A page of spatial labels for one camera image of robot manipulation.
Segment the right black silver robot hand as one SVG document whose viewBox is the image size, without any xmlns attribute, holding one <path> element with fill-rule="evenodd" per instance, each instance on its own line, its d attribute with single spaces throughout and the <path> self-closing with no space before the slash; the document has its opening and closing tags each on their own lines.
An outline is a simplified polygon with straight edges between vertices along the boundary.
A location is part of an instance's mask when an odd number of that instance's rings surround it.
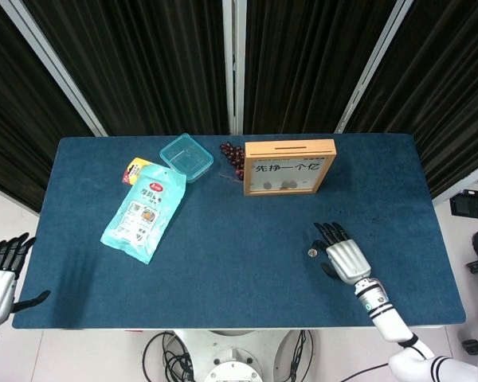
<svg viewBox="0 0 478 382">
<path fill-rule="evenodd" d="M 322 240 L 316 240 L 312 246 L 326 254 L 327 261 L 320 265 L 328 277 L 354 285 L 370 276 L 371 266 L 365 255 L 340 224 L 314 222 L 313 225 Z"/>
</svg>

